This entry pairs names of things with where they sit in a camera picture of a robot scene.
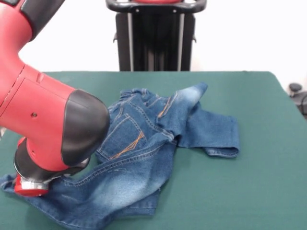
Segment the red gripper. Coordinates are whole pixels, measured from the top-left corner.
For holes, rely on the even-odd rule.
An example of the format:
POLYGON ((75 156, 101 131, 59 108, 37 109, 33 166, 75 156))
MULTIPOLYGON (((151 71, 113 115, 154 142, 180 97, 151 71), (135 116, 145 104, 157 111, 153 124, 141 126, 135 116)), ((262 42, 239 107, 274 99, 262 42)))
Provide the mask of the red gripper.
POLYGON ((35 182, 28 179, 24 179, 17 174, 15 180, 14 191, 15 193, 26 197, 37 197, 45 195, 49 190, 47 183, 35 182))

